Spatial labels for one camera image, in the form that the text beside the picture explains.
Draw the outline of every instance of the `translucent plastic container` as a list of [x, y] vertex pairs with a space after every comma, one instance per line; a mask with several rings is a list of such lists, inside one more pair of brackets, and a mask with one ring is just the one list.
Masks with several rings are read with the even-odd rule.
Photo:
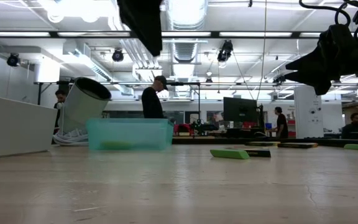
[[162, 150], [172, 145], [173, 124], [167, 119], [105, 119], [86, 122], [91, 150]]

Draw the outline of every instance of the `table surface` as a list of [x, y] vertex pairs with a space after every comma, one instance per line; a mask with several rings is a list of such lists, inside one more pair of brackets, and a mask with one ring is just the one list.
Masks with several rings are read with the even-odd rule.
[[358, 151], [211, 157], [225, 147], [0, 158], [0, 223], [358, 223]]

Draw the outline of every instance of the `white cylindrical container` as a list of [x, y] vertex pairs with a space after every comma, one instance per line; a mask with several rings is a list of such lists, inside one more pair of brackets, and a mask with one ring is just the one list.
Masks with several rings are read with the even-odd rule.
[[104, 85], [90, 78], [76, 78], [61, 110], [59, 127], [64, 133], [85, 129], [88, 119], [101, 117], [110, 99]]

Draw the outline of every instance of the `black cap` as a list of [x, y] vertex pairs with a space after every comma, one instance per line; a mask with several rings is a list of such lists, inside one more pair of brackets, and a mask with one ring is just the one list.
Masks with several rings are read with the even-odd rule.
[[154, 80], [160, 81], [164, 85], [164, 90], [168, 90], [167, 79], [163, 75], [156, 76]]

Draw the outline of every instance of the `person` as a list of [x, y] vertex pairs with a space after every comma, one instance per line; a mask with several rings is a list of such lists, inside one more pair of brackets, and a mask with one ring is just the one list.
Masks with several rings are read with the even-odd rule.
[[154, 78], [153, 85], [147, 87], [142, 94], [144, 118], [164, 118], [162, 106], [157, 93], [168, 90], [167, 79], [163, 75]]
[[352, 123], [342, 128], [343, 139], [358, 139], [358, 113], [352, 113]]
[[55, 128], [59, 127], [59, 117], [60, 117], [60, 108], [62, 108], [62, 103], [66, 101], [67, 93], [64, 90], [57, 90], [55, 92], [55, 96], [57, 98], [57, 103], [55, 103], [55, 106], [53, 108], [57, 109], [57, 116], [56, 116], [56, 122], [55, 122]]
[[274, 113], [277, 115], [277, 127], [273, 130], [276, 131], [276, 137], [278, 138], [288, 138], [288, 125], [287, 119], [283, 114], [281, 107], [276, 107]]

